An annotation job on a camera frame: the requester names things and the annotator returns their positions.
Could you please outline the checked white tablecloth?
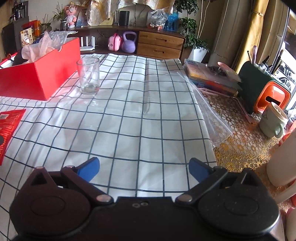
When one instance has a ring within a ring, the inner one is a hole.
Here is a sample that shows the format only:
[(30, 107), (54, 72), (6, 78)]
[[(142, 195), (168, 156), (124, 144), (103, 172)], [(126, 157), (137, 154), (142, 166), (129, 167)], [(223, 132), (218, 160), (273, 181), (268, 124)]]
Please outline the checked white tablecloth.
[(78, 74), (48, 101), (1, 98), (24, 109), (1, 165), (1, 240), (16, 231), (9, 208), (35, 167), (58, 171), (97, 157), (92, 184), (119, 196), (170, 196), (196, 185), (188, 164), (216, 158), (197, 92), (179, 59), (100, 55), (100, 89), (84, 95)]

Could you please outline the green orange utensil holder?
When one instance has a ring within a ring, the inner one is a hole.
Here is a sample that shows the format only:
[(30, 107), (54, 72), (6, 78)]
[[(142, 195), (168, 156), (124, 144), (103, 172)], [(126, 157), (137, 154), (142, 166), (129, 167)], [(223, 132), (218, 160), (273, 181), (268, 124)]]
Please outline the green orange utensil holder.
[(241, 79), (239, 95), (249, 114), (263, 113), (271, 102), (284, 109), (290, 101), (290, 91), (259, 65), (247, 61), (238, 75)]

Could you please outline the blue plastic bottle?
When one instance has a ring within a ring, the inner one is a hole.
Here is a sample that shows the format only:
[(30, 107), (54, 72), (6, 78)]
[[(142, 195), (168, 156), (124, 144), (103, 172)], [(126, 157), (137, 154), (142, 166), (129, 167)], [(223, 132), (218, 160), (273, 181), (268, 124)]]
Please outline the blue plastic bottle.
[(179, 17), (177, 13), (167, 14), (167, 21), (164, 26), (165, 31), (177, 32), (179, 25)]

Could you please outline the clear zip bag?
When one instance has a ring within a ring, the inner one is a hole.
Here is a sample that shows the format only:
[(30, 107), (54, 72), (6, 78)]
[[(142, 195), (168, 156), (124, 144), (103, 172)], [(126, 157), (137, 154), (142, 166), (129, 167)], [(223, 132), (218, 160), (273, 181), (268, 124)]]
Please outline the clear zip bag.
[(196, 87), (196, 85), (180, 71), (177, 72), (177, 75), (184, 79), (193, 91), (195, 99), (203, 115), (212, 146), (215, 148), (220, 147), (221, 144), (234, 133), (233, 128), (231, 128), (227, 122), (223, 120), (222, 117), (210, 106), (206, 97), (203, 96), (201, 88)]

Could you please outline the pink small bag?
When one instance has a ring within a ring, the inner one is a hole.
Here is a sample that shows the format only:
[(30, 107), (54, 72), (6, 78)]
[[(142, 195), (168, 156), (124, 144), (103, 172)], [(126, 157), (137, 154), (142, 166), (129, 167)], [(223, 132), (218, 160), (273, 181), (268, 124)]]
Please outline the pink small bag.
[(108, 39), (109, 51), (118, 51), (120, 49), (121, 42), (122, 42), (122, 37), (118, 33), (114, 33)]

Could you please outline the black mini fridge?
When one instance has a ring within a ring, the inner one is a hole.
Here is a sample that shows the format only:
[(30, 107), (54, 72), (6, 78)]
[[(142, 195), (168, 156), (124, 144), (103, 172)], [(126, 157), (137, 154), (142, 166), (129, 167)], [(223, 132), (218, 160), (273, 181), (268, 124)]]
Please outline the black mini fridge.
[(2, 29), (2, 39), (4, 46), (4, 53), (14, 54), (22, 48), (21, 44), (21, 31), (23, 30), (23, 25), (29, 22), (29, 17), (18, 19), (14, 22), (9, 23)]

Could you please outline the floral draped sheet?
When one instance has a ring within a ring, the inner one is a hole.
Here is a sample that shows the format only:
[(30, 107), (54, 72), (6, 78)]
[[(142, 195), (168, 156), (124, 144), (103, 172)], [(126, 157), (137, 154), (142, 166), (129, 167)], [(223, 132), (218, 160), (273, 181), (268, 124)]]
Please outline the floral draped sheet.
[(149, 6), (152, 10), (164, 9), (170, 11), (173, 8), (174, 0), (143, 0), (143, 1), (117, 1), (117, 0), (97, 0), (86, 1), (86, 18), (89, 26), (98, 26), (109, 19), (117, 9), (141, 4)]

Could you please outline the pink doll figure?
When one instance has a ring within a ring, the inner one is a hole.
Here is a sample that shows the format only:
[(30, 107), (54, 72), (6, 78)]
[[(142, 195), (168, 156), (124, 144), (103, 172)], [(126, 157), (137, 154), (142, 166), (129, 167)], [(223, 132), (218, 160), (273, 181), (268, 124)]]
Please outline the pink doll figure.
[(75, 23), (77, 21), (76, 11), (77, 6), (74, 3), (69, 3), (69, 5), (64, 8), (65, 20), (69, 29), (75, 27)]

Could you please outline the clear bubble wrap bag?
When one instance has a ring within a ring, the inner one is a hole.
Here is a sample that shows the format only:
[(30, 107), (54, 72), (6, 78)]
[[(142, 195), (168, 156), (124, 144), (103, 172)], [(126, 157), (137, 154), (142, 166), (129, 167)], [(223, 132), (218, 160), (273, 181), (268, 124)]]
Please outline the clear bubble wrap bag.
[(66, 42), (66, 39), (69, 35), (74, 35), (78, 33), (77, 31), (50, 31), (49, 37), (53, 43), (58, 45), (63, 45)]

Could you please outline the white wifi router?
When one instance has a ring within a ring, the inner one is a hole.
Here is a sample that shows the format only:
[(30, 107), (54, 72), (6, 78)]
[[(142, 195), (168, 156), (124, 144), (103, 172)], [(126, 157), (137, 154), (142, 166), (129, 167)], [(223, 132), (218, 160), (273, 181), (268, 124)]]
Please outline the white wifi router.
[(94, 36), (80, 37), (80, 51), (92, 51), (94, 49), (95, 49)]

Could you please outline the purple kettlebell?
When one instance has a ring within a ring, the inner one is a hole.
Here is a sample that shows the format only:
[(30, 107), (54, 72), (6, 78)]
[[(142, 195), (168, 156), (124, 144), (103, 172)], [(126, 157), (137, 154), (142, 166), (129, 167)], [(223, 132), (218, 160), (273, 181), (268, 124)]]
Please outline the purple kettlebell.
[[(132, 35), (134, 37), (133, 40), (127, 39), (127, 35)], [(136, 49), (135, 42), (137, 40), (137, 34), (132, 31), (126, 31), (123, 33), (123, 43), (121, 45), (121, 49), (125, 53), (134, 53)]]

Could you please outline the printed snack box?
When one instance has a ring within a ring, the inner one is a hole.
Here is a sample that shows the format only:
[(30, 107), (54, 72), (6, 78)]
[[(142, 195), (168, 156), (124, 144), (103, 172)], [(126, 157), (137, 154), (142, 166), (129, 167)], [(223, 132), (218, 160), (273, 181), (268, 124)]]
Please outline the printed snack box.
[(22, 47), (31, 45), (33, 43), (32, 28), (27, 28), (20, 32)]

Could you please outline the white thermos jug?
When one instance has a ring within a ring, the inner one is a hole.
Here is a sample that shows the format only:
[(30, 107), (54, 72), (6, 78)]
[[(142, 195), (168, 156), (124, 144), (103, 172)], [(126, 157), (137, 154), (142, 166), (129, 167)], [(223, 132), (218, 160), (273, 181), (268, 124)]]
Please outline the white thermos jug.
[(295, 131), (271, 156), (266, 166), (266, 172), (269, 181), (275, 187), (292, 183), (274, 198), (277, 204), (295, 195)]

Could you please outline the red foil packet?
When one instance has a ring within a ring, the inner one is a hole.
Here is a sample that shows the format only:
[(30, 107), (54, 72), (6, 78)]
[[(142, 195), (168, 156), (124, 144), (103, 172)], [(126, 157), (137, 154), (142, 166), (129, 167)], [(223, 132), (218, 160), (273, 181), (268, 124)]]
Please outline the red foil packet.
[(20, 121), (26, 112), (25, 109), (17, 109), (10, 111), (1, 112), (0, 119), (0, 136), (1, 136), (1, 144), (0, 144), (0, 164), (2, 165), (4, 154), (6, 153), (6, 149), (9, 141), (16, 128), (20, 124)]

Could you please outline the tall potted plant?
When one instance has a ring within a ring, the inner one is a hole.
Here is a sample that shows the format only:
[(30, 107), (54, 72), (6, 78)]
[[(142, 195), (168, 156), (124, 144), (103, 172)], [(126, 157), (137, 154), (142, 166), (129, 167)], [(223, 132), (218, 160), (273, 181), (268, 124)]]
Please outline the tall potted plant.
[(205, 26), (205, 20), (210, 3), (213, 1), (175, 1), (174, 7), (177, 13), (186, 12), (186, 16), (180, 18), (180, 27), (185, 37), (184, 48), (191, 50), (188, 59), (201, 63), (209, 52), (208, 43), (201, 39)]

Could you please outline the clear drinking glass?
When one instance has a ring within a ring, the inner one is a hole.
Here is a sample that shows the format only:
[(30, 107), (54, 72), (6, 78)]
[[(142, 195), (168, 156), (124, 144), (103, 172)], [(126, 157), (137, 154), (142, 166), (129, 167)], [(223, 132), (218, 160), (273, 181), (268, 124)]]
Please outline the clear drinking glass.
[(95, 95), (100, 88), (100, 60), (96, 57), (83, 57), (76, 65), (82, 94)]

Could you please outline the stack of books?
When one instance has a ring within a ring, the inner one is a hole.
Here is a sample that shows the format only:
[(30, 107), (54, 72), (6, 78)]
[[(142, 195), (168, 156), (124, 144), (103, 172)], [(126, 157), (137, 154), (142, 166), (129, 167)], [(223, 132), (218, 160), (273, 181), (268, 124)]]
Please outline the stack of books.
[(237, 96), (242, 91), (239, 75), (228, 65), (217, 62), (217, 66), (185, 59), (187, 77), (197, 86), (227, 95)]

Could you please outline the pale green mug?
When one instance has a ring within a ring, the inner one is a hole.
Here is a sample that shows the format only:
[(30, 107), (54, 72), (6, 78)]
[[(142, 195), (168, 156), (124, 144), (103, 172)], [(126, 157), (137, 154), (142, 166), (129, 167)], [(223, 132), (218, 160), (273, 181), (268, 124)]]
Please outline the pale green mug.
[(277, 104), (271, 102), (261, 116), (259, 127), (268, 138), (281, 138), (287, 121), (285, 112)]

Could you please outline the plastic bag of snacks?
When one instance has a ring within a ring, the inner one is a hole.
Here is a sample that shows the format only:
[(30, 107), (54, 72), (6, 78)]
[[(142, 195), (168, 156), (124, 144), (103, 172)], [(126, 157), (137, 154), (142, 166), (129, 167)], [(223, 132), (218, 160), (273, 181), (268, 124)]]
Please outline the plastic bag of snacks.
[(165, 26), (168, 16), (164, 9), (150, 11), (147, 14), (147, 27), (153, 30), (162, 30)]

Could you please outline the yellow curtain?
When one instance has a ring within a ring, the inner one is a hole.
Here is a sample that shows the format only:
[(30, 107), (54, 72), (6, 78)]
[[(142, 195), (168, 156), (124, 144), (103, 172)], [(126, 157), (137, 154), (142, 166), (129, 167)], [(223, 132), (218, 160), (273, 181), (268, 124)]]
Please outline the yellow curtain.
[(264, 15), (267, 10), (269, 0), (253, 1), (251, 13), (246, 22), (246, 31), (234, 60), (234, 70), (239, 73), (242, 65), (249, 60), (247, 51), (252, 50), (253, 46), (259, 46)]

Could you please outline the red cardboard box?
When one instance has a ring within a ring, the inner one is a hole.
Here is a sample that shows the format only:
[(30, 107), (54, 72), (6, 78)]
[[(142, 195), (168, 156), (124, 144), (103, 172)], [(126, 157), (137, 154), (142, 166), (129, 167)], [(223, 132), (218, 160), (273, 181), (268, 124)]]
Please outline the red cardboard box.
[(79, 38), (68, 38), (34, 63), (13, 65), (16, 54), (1, 62), (1, 96), (48, 100), (76, 71), (80, 60)]

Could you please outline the wooden tv cabinet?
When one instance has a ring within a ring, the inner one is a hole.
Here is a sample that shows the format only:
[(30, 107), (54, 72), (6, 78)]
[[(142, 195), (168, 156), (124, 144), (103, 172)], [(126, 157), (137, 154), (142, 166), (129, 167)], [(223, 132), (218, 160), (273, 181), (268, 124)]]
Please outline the wooden tv cabinet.
[(134, 55), (154, 58), (159, 60), (181, 59), (185, 37), (179, 33), (170, 31), (158, 31), (147, 27), (133, 26), (94, 26), (78, 27), (75, 37), (95, 37), (95, 49), (86, 51), (86, 54), (109, 54), (112, 53), (107, 47), (108, 38), (117, 33), (123, 35), (125, 32), (136, 33)]

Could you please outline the black cylindrical speaker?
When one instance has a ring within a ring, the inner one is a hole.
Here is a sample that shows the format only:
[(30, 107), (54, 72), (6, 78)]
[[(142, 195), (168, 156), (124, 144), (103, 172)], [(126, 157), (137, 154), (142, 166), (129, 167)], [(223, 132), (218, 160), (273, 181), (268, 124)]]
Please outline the black cylindrical speaker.
[(129, 11), (120, 11), (119, 12), (118, 24), (120, 26), (128, 26), (129, 20), (130, 20), (130, 12)]

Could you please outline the pink mesh bath pouf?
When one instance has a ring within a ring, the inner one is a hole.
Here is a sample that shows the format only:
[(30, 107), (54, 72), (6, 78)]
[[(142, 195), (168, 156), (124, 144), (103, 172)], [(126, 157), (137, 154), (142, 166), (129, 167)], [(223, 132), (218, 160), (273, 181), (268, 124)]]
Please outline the pink mesh bath pouf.
[(22, 57), (28, 59), (28, 63), (33, 63), (44, 57), (46, 54), (59, 50), (62, 45), (56, 46), (51, 38), (49, 37), (49, 32), (44, 32), (44, 36), (36, 44), (25, 46), (22, 51)]

